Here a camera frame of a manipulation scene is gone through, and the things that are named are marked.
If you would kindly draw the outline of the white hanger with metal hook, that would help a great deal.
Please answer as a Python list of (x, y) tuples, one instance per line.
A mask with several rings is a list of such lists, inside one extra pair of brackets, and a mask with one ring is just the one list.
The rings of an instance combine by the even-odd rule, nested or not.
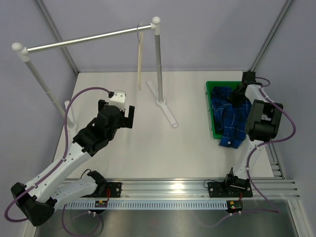
[(142, 56), (143, 56), (143, 36), (144, 33), (142, 31), (137, 31), (138, 37), (138, 67), (137, 67), (137, 85), (138, 90), (141, 90), (141, 76), (142, 76)]

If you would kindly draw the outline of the blue plaid shirt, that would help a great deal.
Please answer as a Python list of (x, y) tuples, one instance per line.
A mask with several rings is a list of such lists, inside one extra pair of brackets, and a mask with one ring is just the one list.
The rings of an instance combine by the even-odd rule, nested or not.
[(215, 130), (222, 134), (219, 145), (238, 149), (246, 139), (245, 124), (251, 109), (251, 102), (244, 98), (234, 105), (229, 96), (233, 90), (229, 86), (216, 86), (211, 92), (211, 110)]

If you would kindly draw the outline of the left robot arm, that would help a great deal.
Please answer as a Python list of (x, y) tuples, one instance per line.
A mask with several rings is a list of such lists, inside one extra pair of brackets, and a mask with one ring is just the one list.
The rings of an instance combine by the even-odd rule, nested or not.
[(129, 106), (126, 115), (125, 108), (99, 100), (97, 117), (73, 138), (65, 157), (52, 163), (27, 184), (17, 182), (11, 187), (15, 204), (33, 226), (44, 224), (57, 209), (78, 198), (99, 198), (109, 193), (106, 178), (97, 171), (91, 171), (65, 186), (61, 186), (61, 183), (77, 167), (105, 148), (118, 129), (131, 129), (134, 112), (134, 106)]

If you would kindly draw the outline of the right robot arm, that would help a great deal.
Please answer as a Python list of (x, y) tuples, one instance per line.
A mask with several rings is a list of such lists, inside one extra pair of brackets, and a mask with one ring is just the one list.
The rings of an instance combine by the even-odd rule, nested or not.
[(247, 71), (242, 74), (241, 85), (229, 97), (233, 105), (241, 105), (243, 99), (251, 103), (250, 113), (245, 122), (246, 147), (237, 163), (226, 175), (223, 189), (227, 197), (252, 197), (249, 175), (256, 163), (264, 144), (275, 138), (282, 113), (269, 102), (263, 94), (263, 85), (256, 81), (256, 73)]

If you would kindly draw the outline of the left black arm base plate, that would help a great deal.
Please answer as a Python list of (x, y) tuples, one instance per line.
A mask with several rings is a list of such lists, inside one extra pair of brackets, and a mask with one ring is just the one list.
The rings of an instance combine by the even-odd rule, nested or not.
[(107, 198), (120, 198), (121, 197), (121, 182), (107, 182), (106, 184), (101, 185), (99, 192), (99, 197)]

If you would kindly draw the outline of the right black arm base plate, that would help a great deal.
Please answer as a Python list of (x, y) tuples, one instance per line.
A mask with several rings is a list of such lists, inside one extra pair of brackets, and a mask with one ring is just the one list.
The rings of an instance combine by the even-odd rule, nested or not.
[(207, 182), (210, 198), (251, 198), (253, 192), (250, 186), (241, 188), (237, 186), (225, 186), (223, 182)]

